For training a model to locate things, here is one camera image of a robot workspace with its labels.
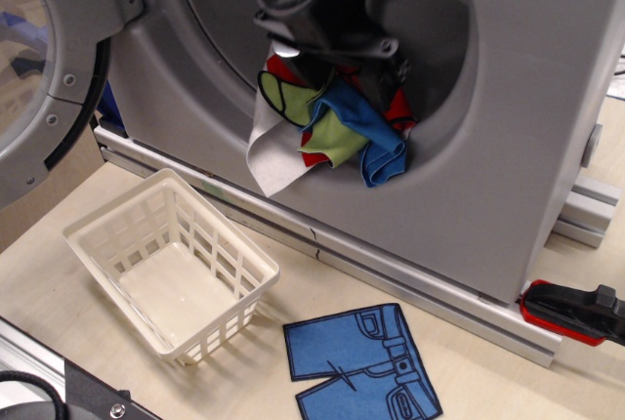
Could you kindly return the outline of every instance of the robotic arm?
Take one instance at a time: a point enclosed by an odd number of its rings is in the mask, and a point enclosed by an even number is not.
[[[388,109],[405,80],[408,61],[398,42],[370,19],[365,0],[258,0],[255,23],[291,57],[289,67],[320,88],[336,64],[359,72],[363,94],[379,111]]]

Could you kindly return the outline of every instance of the washing machine door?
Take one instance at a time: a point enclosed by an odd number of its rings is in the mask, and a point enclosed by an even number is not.
[[[108,38],[142,0],[0,0],[0,209],[41,184],[89,122]]]

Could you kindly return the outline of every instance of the white cloth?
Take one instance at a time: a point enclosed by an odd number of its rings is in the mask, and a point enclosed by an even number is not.
[[[254,127],[247,148],[247,167],[263,193],[270,197],[306,174],[298,129],[284,120],[256,92]]]

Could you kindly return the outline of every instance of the green cloth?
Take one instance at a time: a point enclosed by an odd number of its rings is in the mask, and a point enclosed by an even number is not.
[[[298,127],[311,122],[308,104],[313,102],[325,87],[320,90],[294,85],[280,80],[268,71],[261,71],[258,86],[267,103],[286,120]]]
[[[298,149],[303,153],[323,153],[336,168],[363,148],[369,139],[341,123],[332,109],[328,109],[312,126],[311,139]]]

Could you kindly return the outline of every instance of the blue cloth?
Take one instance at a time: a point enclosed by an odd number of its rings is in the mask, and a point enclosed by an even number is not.
[[[311,122],[301,131],[311,131],[327,109],[332,109],[343,125],[369,139],[370,143],[359,153],[360,173],[369,188],[405,171],[406,141],[355,88],[340,78],[314,101]]]
[[[291,379],[330,379],[296,396],[305,420],[417,420],[442,414],[399,305],[284,326]]]

